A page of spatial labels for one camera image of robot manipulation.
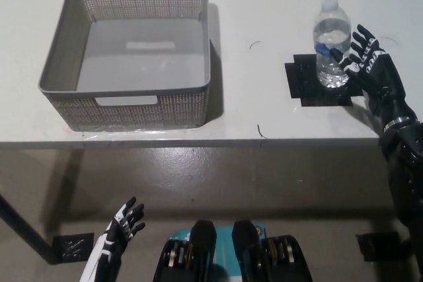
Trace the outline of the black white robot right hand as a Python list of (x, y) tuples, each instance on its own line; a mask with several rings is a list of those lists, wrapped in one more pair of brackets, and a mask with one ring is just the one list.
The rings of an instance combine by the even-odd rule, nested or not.
[(352, 33), (354, 53), (346, 55), (336, 48), (330, 54), (338, 66), (364, 92), (369, 111), (384, 130), (399, 129), (418, 121), (406, 103), (406, 92), (391, 56), (379, 40), (363, 25)]

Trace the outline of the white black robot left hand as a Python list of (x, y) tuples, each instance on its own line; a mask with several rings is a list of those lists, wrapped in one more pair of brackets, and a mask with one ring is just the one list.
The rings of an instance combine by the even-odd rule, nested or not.
[(122, 265), (122, 255), (137, 232), (145, 228), (144, 204), (131, 197), (113, 216), (96, 241), (80, 280), (115, 281)]

